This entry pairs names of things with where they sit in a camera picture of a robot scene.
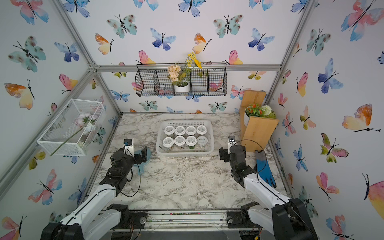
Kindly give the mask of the yogurt cup without cap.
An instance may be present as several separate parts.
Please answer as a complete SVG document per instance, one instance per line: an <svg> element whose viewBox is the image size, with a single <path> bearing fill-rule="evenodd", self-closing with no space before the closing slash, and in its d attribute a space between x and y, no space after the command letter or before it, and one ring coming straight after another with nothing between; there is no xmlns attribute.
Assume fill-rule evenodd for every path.
<svg viewBox="0 0 384 240"><path fill-rule="evenodd" d="M206 136L199 136L197 138L197 143L200 148L204 148L208 144L208 138Z"/></svg>

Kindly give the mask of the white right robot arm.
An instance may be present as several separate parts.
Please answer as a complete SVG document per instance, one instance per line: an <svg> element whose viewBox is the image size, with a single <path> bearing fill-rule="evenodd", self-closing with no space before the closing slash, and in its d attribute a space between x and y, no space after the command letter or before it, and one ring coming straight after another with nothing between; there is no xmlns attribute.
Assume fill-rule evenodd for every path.
<svg viewBox="0 0 384 240"><path fill-rule="evenodd" d="M234 136L228 137L228 148L220 148L220 159L231 166L231 176L244 189L262 202L242 207L242 218L274 235L276 240L317 240L312 220L305 204L298 198L291 199L276 191L264 181L260 171L248 166L246 147Z"/></svg>

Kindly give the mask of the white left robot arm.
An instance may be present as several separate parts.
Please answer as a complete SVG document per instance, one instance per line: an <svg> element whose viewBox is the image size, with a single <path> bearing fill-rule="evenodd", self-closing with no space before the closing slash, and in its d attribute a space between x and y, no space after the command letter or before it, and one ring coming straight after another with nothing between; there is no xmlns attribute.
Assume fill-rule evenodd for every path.
<svg viewBox="0 0 384 240"><path fill-rule="evenodd" d="M124 139L123 147L111 157L111 167L94 193L72 213L57 223L49 223L42 240L100 240L113 228L140 229L127 205L112 204L127 183L133 180L133 167L151 158L147 147L134 151L134 141Z"/></svg>

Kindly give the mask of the white plastic perforated basket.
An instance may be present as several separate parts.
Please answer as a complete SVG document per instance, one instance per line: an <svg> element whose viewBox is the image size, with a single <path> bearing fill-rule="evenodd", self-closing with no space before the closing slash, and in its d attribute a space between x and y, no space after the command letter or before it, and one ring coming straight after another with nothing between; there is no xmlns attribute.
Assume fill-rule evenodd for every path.
<svg viewBox="0 0 384 240"><path fill-rule="evenodd" d="M167 135L164 133L164 128L168 125L171 125L173 127L177 126L183 126L183 127L188 127L188 126L194 126L198 127L200 125L204 125L207 127L208 132L205 134L205 136L208 138L208 144L204 148L200 148L198 143L195 147L195 149L191 150L188 148L187 144L183 148L178 148L175 144L173 148L168 151L166 148L163 147L163 139L167 137ZM212 124L208 120L176 120L176 121L164 121L160 125L160 129L158 132L158 137L157 137L157 144L156 144L156 151L158 155L163 155L163 156L205 156L208 154L211 154L214 151L214 135L213 135L213 129L212 129Z"/></svg>

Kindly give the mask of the wooden corner shelf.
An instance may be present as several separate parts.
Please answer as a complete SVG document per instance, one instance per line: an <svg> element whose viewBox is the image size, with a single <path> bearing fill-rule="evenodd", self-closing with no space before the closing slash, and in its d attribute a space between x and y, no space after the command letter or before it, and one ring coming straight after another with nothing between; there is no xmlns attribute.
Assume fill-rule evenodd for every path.
<svg viewBox="0 0 384 240"><path fill-rule="evenodd" d="M279 120L262 117L248 117L246 108L258 104L262 105L266 92L246 90L240 107L241 142L247 152L262 151L269 142Z"/></svg>

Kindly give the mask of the blue black work glove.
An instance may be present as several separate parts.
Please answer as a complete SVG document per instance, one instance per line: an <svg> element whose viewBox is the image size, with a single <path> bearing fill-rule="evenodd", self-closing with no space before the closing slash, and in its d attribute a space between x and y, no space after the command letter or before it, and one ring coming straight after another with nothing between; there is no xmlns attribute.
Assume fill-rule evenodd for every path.
<svg viewBox="0 0 384 240"><path fill-rule="evenodd" d="M256 151L256 165L254 170L256 170L259 176L271 187L277 187L276 181L267 161L267 155L265 151Z"/></svg>

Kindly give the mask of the white pot green plant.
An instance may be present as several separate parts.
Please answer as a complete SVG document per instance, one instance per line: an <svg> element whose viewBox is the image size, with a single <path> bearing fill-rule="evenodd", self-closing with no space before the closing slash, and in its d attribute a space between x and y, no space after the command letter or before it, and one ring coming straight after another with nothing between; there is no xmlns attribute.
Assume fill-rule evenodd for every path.
<svg viewBox="0 0 384 240"><path fill-rule="evenodd" d="M260 118L268 118L268 119L276 119L276 113L272 110L272 108L268 105L260 106L258 104L253 104L245 108L244 115L244 125L247 126L250 117L260 117Z"/></svg>

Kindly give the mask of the pink artificial flower stem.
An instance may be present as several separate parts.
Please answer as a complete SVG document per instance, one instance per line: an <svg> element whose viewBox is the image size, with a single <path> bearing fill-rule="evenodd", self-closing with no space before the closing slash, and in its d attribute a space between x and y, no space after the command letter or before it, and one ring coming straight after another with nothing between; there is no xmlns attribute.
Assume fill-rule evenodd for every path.
<svg viewBox="0 0 384 240"><path fill-rule="evenodd" d="M83 148L86 145L87 138L96 128L99 116L91 113L80 113L75 120L75 127L70 128L67 138L50 154L50 157L59 152L59 154L83 155Z"/></svg>

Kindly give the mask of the white pot beige flowers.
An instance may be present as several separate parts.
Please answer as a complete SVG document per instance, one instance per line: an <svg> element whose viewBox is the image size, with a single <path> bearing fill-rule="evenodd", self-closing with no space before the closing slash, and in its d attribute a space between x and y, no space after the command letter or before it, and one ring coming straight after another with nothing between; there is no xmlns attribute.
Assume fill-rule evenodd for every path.
<svg viewBox="0 0 384 240"><path fill-rule="evenodd" d="M171 80L175 93L189 93L191 90L192 72L203 69L202 63L194 52L189 53L183 66L170 65L167 68L168 78Z"/></svg>

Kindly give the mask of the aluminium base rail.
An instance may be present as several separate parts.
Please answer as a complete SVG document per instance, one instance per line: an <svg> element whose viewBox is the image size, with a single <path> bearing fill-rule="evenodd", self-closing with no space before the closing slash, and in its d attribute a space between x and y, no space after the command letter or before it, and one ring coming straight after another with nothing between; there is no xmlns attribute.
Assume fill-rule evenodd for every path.
<svg viewBox="0 0 384 240"><path fill-rule="evenodd" d="M111 205L99 214L91 212L72 213L61 220L62 225L79 225L84 238L96 232L111 229L136 228L151 231L172 229L248 229L263 228L274 236L292 234L300 229L313 233L312 223L296 213L281 213L282 206L267 210L253 205L243 210L179 210L179 211L131 211L125 205Z"/></svg>

